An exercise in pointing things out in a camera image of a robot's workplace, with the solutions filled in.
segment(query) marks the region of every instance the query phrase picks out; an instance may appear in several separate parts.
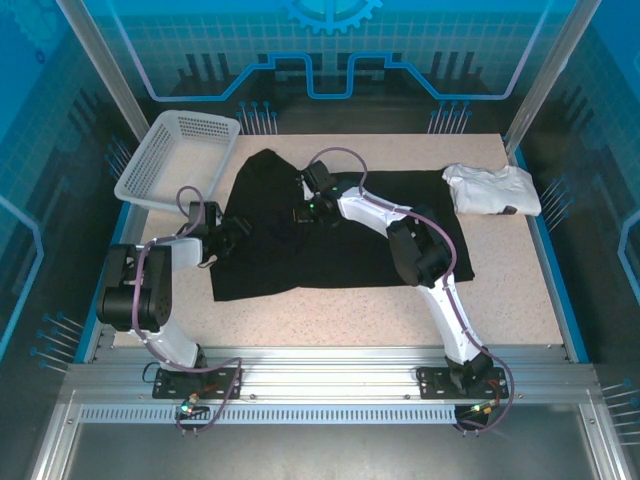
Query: blue circuit graphic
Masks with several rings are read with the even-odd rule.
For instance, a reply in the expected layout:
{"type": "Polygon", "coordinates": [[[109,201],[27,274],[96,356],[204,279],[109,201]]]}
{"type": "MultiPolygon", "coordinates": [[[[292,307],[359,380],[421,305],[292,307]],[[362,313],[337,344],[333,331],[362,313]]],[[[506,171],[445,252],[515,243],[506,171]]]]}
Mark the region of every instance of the blue circuit graphic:
{"type": "Polygon", "coordinates": [[[58,30],[55,0],[0,0],[0,13],[10,14],[20,31],[38,49],[53,41],[58,30]]]}
{"type": "MultiPolygon", "coordinates": [[[[296,15],[298,15],[296,18],[298,18],[299,21],[304,21],[306,22],[306,25],[310,25],[312,29],[315,29],[317,31],[320,30],[325,30],[325,31],[331,31],[334,32],[336,29],[342,31],[342,27],[347,28],[348,25],[359,25],[360,19],[363,18],[363,16],[367,16],[368,14],[370,14],[370,9],[374,8],[375,6],[380,5],[378,0],[375,0],[375,3],[373,1],[367,1],[366,4],[365,3],[357,3],[354,2],[353,0],[351,1],[347,1],[347,0],[333,0],[333,1],[325,1],[325,2],[320,2],[319,0],[299,0],[299,1],[295,1],[295,0],[287,0],[287,5],[289,7],[289,11],[290,13],[293,15],[294,12],[294,8],[295,8],[295,12],[296,15]],[[302,15],[301,12],[303,12],[303,6],[304,5],[311,5],[313,4],[315,10],[311,11],[309,10],[308,7],[305,7],[306,10],[304,10],[306,13],[304,13],[304,17],[302,15]],[[340,10],[341,8],[344,8],[344,5],[351,5],[353,6],[354,4],[357,4],[360,6],[360,10],[355,11],[355,13],[351,13],[350,16],[347,16],[346,18],[337,21],[335,18],[335,14],[336,13],[340,13],[340,14],[344,14],[343,10],[340,10]],[[317,16],[317,18],[313,21],[313,23],[310,23],[310,20],[312,19],[312,17],[310,15],[314,14],[313,12],[315,12],[315,15],[317,16]]],[[[156,93],[155,89],[153,88],[153,85],[151,83],[151,80],[149,78],[149,76],[147,75],[147,72],[144,69],[144,66],[142,65],[142,62],[136,52],[135,47],[133,46],[133,43],[131,42],[131,39],[129,38],[120,18],[117,15],[117,12],[115,11],[115,9],[113,8],[113,5],[111,5],[111,13],[114,19],[114,22],[118,28],[118,31],[120,33],[120,35],[122,36],[122,39],[127,47],[127,50],[129,52],[129,54],[131,55],[131,58],[133,60],[134,65],[136,66],[136,69],[138,70],[138,73],[140,74],[140,77],[144,83],[144,86],[149,94],[149,96],[157,101],[157,102],[222,102],[227,100],[232,94],[233,92],[255,71],[261,71],[261,70],[277,70],[277,61],[278,60],[301,60],[304,62],[305,64],[305,76],[306,76],[306,90],[307,90],[307,94],[309,95],[310,98],[314,99],[314,100],[345,100],[350,98],[353,93],[354,93],[354,80],[356,77],[356,62],[359,59],[383,59],[384,60],[384,68],[385,69],[400,69],[400,70],[405,70],[408,74],[410,74],[417,82],[419,85],[421,85],[427,92],[429,92],[433,98],[435,98],[436,100],[445,100],[445,101],[453,101],[453,100],[457,100],[457,101],[465,101],[465,100],[490,100],[490,101],[500,101],[500,100],[505,100],[506,98],[508,98],[511,93],[513,92],[515,85],[520,77],[520,74],[522,73],[522,70],[529,58],[529,55],[531,54],[531,51],[533,49],[533,46],[535,45],[540,32],[545,24],[545,21],[549,15],[549,12],[551,10],[551,6],[553,4],[553,0],[550,0],[547,5],[546,8],[544,9],[544,11],[542,12],[542,14],[540,15],[540,18],[535,26],[535,29],[533,30],[531,37],[529,38],[529,41],[527,42],[527,45],[522,53],[522,56],[520,58],[520,60],[518,61],[518,64],[513,72],[513,75],[509,81],[509,84],[507,85],[506,90],[504,91],[504,93],[481,93],[481,94],[476,94],[476,93],[440,93],[436,90],[436,88],[425,78],[425,76],[416,68],[416,66],[411,63],[411,62],[406,62],[406,61],[397,61],[393,59],[393,52],[391,51],[356,51],[353,52],[348,59],[347,62],[347,68],[346,68],[346,72],[345,72],[345,76],[346,76],[346,86],[345,86],[345,90],[343,92],[336,92],[336,93],[319,93],[315,91],[314,88],[314,82],[313,82],[313,62],[312,59],[310,57],[309,54],[304,53],[304,52],[272,52],[272,53],[268,53],[266,54],[266,61],[265,62],[261,62],[261,63],[252,63],[249,64],[237,77],[235,77],[235,79],[231,82],[231,84],[224,90],[224,92],[222,92],[219,95],[173,95],[173,96],[160,96],[156,93]]]]}
{"type": "Polygon", "coordinates": [[[301,27],[311,27],[313,33],[321,31],[332,35],[336,30],[347,33],[349,27],[360,28],[360,22],[373,18],[374,8],[380,0],[286,0],[289,20],[297,20],[301,27]]]}

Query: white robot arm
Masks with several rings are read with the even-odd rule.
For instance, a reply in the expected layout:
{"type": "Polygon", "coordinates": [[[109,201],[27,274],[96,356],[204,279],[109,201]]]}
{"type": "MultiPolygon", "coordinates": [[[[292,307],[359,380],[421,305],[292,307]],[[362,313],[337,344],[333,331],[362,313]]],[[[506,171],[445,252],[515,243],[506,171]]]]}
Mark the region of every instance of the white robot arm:
{"type": "MultiPolygon", "coordinates": [[[[196,223],[200,205],[192,203],[189,223],[196,223]]],[[[200,346],[185,335],[171,313],[172,275],[207,262],[213,255],[227,255],[236,242],[249,234],[246,221],[224,219],[215,202],[205,202],[205,214],[187,237],[154,245],[144,262],[138,308],[138,324],[153,351],[168,362],[165,370],[201,368],[206,358],[200,346]]],[[[131,312],[140,245],[113,245],[109,248],[105,274],[97,303],[98,319],[122,332],[132,330],[131,312]]]]}
{"type": "MultiPolygon", "coordinates": [[[[349,188],[337,200],[340,214],[345,219],[361,223],[384,237],[387,237],[387,229],[392,223],[400,222],[406,218],[405,214],[397,211],[410,210],[409,207],[393,204],[369,192],[366,192],[366,196],[376,202],[365,200],[358,187],[349,188]],[[386,208],[379,206],[381,204],[386,204],[386,208]]],[[[456,291],[453,275],[449,278],[448,288],[451,290],[458,307],[457,310],[462,314],[468,331],[479,344],[482,344],[471,328],[469,319],[464,312],[456,291]]],[[[460,329],[460,324],[444,289],[443,277],[435,280],[433,288],[417,285],[416,289],[429,305],[442,337],[447,358],[459,365],[473,360],[480,353],[480,350],[469,341],[469,338],[460,329]]]]}
{"type": "Polygon", "coordinates": [[[493,361],[481,351],[482,342],[464,311],[453,274],[445,278],[452,261],[446,242],[405,212],[430,217],[435,223],[433,213],[426,207],[393,204],[353,182],[338,183],[319,161],[303,170],[301,186],[305,201],[294,210],[298,222],[332,224],[343,218],[389,240],[396,271],[408,285],[416,287],[431,310],[444,343],[451,381],[464,395],[493,367],[493,361]]]}

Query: white plastic basket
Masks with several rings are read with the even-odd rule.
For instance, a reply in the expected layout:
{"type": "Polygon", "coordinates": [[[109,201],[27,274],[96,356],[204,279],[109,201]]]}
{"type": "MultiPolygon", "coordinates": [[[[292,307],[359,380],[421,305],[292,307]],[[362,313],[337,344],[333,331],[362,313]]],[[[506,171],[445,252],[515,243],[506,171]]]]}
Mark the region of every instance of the white plastic basket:
{"type": "MultiPolygon", "coordinates": [[[[115,186],[120,200],[148,209],[179,212],[176,193],[185,185],[211,199],[240,132],[237,120],[168,110],[160,114],[115,186]]],[[[185,191],[186,209],[197,200],[185,191]]]]}

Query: black cloth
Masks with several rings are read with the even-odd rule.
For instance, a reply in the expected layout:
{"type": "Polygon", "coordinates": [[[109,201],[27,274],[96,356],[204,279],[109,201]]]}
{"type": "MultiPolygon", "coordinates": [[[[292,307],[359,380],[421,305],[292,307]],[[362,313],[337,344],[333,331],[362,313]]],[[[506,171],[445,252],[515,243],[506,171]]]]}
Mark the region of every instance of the black cloth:
{"type": "MultiPolygon", "coordinates": [[[[362,173],[334,175],[357,182],[362,173]]],[[[257,153],[240,169],[225,215],[246,218],[252,232],[229,257],[211,267],[215,300],[272,295],[295,287],[404,285],[382,235],[348,220],[334,228],[293,221],[293,207],[303,200],[299,176],[272,150],[257,153]]],[[[474,277],[469,252],[441,177],[442,171],[369,172],[365,187],[399,205],[431,207],[456,246],[456,281],[469,281],[474,277]]]]}

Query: mounting plate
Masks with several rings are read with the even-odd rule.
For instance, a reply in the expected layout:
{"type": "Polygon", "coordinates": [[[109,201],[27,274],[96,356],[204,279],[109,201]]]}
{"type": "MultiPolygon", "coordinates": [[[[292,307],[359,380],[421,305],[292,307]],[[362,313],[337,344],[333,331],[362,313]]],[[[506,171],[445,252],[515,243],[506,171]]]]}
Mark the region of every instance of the mounting plate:
{"type": "Polygon", "coordinates": [[[498,367],[488,370],[475,386],[469,388],[466,395],[458,392],[458,388],[449,377],[449,369],[446,367],[418,367],[416,378],[420,386],[422,400],[491,400],[496,398],[496,391],[487,383],[489,380],[498,382],[500,399],[509,398],[509,388],[504,370],[498,367]]]}
{"type": "MultiPolygon", "coordinates": [[[[193,392],[203,390],[205,387],[215,384],[217,388],[209,392],[204,392],[200,395],[200,398],[202,400],[222,400],[231,384],[235,371],[235,368],[221,368],[215,372],[193,374],[172,372],[159,368],[156,372],[156,379],[153,384],[151,396],[162,400],[184,400],[193,392]]],[[[243,371],[241,370],[238,374],[236,386],[233,388],[231,396],[229,397],[231,400],[240,398],[242,373],[243,371]]]]}

